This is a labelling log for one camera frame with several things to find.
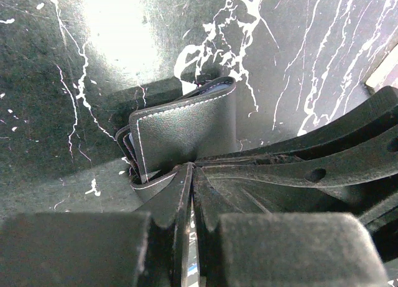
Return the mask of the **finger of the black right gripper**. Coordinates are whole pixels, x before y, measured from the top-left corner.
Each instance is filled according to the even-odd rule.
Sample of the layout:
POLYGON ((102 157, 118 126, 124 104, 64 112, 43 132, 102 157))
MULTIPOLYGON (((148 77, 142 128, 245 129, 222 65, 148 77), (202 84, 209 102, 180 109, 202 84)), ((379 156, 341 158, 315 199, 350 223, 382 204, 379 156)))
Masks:
POLYGON ((367 212, 397 193, 397 127, 319 158, 265 154, 197 167, 194 203, 225 212, 367 212))
POLYGON ((272 156, 322 158, 386 132, 397 125, 397 88, 386 86, 342 117, 307 134, 255 149, 200 159, 199 162, 243 162, 272 156))

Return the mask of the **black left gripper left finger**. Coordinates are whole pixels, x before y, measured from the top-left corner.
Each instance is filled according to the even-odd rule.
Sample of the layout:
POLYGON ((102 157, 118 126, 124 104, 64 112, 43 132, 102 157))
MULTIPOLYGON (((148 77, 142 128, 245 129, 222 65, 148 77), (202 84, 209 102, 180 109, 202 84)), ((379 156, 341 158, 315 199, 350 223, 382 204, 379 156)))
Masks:
POLYGON ((133 212, 18 214, 1 227, 2 286, 185 286, 193 164, 133 212))

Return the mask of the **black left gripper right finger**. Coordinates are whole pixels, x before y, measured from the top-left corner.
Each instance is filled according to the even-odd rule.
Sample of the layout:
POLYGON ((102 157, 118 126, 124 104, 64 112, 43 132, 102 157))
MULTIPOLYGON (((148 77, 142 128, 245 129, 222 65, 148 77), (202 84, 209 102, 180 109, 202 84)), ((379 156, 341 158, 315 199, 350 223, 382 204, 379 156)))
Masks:
POLYGON ((193 172, 200 286, 385 286, 370 234, 346 213, 244 213, 193 172))

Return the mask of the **blue credit card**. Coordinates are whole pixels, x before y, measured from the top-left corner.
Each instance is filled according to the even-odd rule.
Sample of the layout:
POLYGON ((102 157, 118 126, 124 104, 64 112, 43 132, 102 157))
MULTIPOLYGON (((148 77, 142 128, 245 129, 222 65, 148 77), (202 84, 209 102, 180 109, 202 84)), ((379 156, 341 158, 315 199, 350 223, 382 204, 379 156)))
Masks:
POLYGON ((219 77, 169 103, 129 115, 116 141, 142 202, 164 189, 181 165, 237 150, 235 90, 233 77, 219 77))

